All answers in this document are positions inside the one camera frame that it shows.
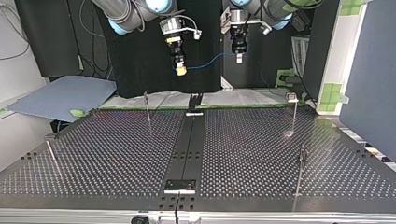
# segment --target green tape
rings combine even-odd
[[[76,118],[84,118],[85,116],[87,116],[87,114],[80,109],[72,109],[70,110],[70,114],[72,114]]]
[[[359,15],[364,0],[344,0],[341,5],[340,16]]]
[[[1,108],[0,109],[0,115],[1,114],[5,114],[5,113],[7,113],[8,112],[8,110],[6,109],[6,108]]]
[[[276,85],[278,87],[293,87],[293,84],[286,84],[286,82],[280,80],[280,77],[295,77],[296,75],[294,74],[294,69],[288,69],[288,70],[277,70],[277,76],[276,76]]]
[[[323,87],[323,93],[320,98],[318,111],[334,112],[338,102],[341,99],[341,84],[326,83]]]
[[[318,1],[317,0],[290,0],[291,3],[294,5],[300,6],[300,7],[309,7],[311,5],[316,4]],[[286,3],[285,6],[283,6],[283,10],[288,11],[288,12],[294,12],[297,10],[297,8],[290,6],[289,4]]]

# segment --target metal post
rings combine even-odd
[[[150,116],[149,116],[149,97],[148,93],[145,91],[145,105],[146,105],[146,111],[148,113],[148,122],[151,121]]]
[[[57,161],[57,159],[56,159],[56,157],[55,157],[55,154],[53,153],[52,146],[50,145],[50,141],[46,141],[46,144],[47,144],[47,147],[48,147],[48,149],[49,149],[49,153],[50,153],[51,157],[52,157],[55,161]]]

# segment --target white cable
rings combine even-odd
[[[188,16],[184,16],[184,15],[176,15],[174,17],[183,18],[183,19],[187,19],[187,20],[191,21],[192,24],[194,24],[195,30],[198,31],[197,23],[195,23],[195,21],[192,18],[190,18]]]
[[[11,20],[9,19],[9,17],[7,16],[6,12],[3,11],[3,9],[1,9],[1,7],[4,7],[4,8],[6,8],[6,9],[8,9],[9,11],[12,12],[12,14],[14,14],[15,17],[18,18],[18,20],[19,20],[19,22],[20,22],[21,29],[22,29],[21,32],[17,29],[17,27],[15,27],[14,23],[12,23],[12,21],[11,21]],[[4,14],[4,16],[6,17],[7,21],[9,22],[9,24],[11,24],[12,28],[17,32],[17,34],[18,34],[24,41],[28,42],[27,37],[26,37],[26,34],[24,33],[23,28],[22,28],[21,18],[20,18],[20,16],[18,15],[18,13],[14,10],[14,8],[12,8],[12,7],[10,7],[10,6],[6,5],[6,4],[1,4],[1,5],[0,5],[0,10],[3,12],[3,14]]]
[[[81,23],[82,28],[84,28],[84,30],[85,30],[86,32],[88,32],[89,34],[91,34],[91,35],[96,35],[96,36],[105,38],[103,35],[98,35],[98,34],[92,32],[92,31],[88,30],[87,27],[85,27],[84,22],[82,22],[81,15],[82,15],[82,8],[84,7],[85,1],[86,1],[86,0],[83,0],[83,1],[82,1],[81,7],[79,8],[79,22]]]
[[[9,19],[9,17],[8,17],[7,14],[3,11],[3,9],[1,9],[2,7],[7,8],[8,10],[10,10],[10,11],[18,18],[18,20],[19,20],[19,22],[20,22],[21,29],[22,29],[21,33],[20,33],[20,31],[17,29],[17,27],[15,27],[14,23],[12,23],[12,21]],[[24,41],[26,41],[26,43],[27,43],[26,48],[25,48],[25,50],[24,50],[23,52],[21,52],[21,53],[19,53],[19,54],[16,54],[16,55],[13,55],[13,56],[10,56],[10,57],[0,58],[0,61],[5,61],[5,60],[10,60],[10,59],[18,58],[18,57],[22,56],[23,54],[25,54],[25,53],[27,52],[27,50],[29,49],[29,47],[30,47],[30,43],[29,43],[29,41],[27,40],[27,37],[26,37],[26,35],[25,35],[25,32],[23,31],[23,26],[22,26],[22,23],[21,23],[21,18],[20,18],[20,16],[18,15],[18,13],[14,10],[14,8],[12,8],[12,7],[10,7],[10,6],[6,5],[6,4],[4,4],[4,3],[0,3],[0,11],[3,12],[3,14],[4,14],[4,16],[6,17],[7,21],[11,24],[12,28],[14,28],[14,30],[15,30],[15,32],[18,34],[18,36],[20,36],[20,37],[21,37]]]
[[[140,29],[139,27],[137,29],[140,32],[144,32],[146,30],[146,22],[145,19],[143,18],[142,11],[140,10],[140,7],[135,0],[131,0],[131,2],[134,4],[134,9],[137,11],[137,15],[140,17],[140,20],[142,21],[142,28]]]

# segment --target thin metal rod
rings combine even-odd
[[[46,141],[46,143],[47,143],[47,147],[48,147],[48,149],[49,149],[49,153],[50,153],[51,157],[52,157],[55,161],[57,161],[57,159],[56,159],[56,157],[55,157],[55,154],[53,153],[52,146],[50,145],[50,141]]]
[[[149,116],[149,97],[148,93],[145,91],[145,105],[146,105],[146,111],[148,113],[148,121],[151,121],[150,116]]]
[[[292,208],[293,212],[295,211],[296,206],[297,206],[297,199],[299,196],[301,196],[300,187],[301,187],[301,182],[303,179],[303,172],[304,172],[307,157],[308,157],[308,153],[306,151],[305,145],[302,145],[302,148],[300,151],[300,158],[299,158],[300,169],[299,169],[299,174],[298,174],[296,191],[294,193],[294,204],[293,204],[293,208]]]
[[[295,103],[295,106],[294,106],[293,126],[292,126],[292,128],[291,128],[291,130],[292,130],[293,132],[294,132],[294,125],[295,125],[296,116],[297,116],[297,105],[298,105],[298,102],[296,102],[296,103]]]

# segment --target gray panel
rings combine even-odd
[[[396,212],[395,173],[311,110],[298,110],[290,136],[292,113],[292,108],[207,111],[195,209]],[[302,196],[295,200],[302,145],[309,156]]]
[[[5,170],[0,206],[158,208],[182,120],[182,111],[151,112],[151,123],[145,111],[94,112],[52,142],[57,161],[42,147]]]
[[[368,4],[340,120],[396,161],[396,1]]]
[[[339,3],[339,0],[327,0],[315,9],[304,69],[304,84],[315,99],[319,96]]]

